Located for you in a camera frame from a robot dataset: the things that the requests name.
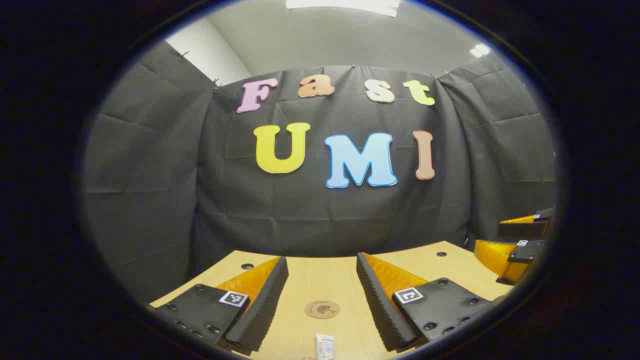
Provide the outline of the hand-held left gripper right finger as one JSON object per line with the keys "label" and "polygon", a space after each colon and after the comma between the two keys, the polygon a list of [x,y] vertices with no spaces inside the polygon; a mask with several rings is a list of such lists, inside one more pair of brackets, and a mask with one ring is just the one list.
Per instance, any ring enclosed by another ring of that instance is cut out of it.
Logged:
{"label": "hand-held left gripper right finger", "polygon": [[468,327],[506,294],[468,251],[361,251],[356,274],[384,348],[396,353]]}

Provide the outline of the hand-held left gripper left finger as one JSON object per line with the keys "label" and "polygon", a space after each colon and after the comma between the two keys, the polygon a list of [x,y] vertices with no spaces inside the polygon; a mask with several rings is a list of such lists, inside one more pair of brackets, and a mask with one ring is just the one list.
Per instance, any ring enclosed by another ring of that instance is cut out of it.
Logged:
{"label": "hand-held left gripper left finger", "polygon": [[221,284],[194,284],[153,314],[207,349],[250,355],[265,340],[288,276],[278,256]]}

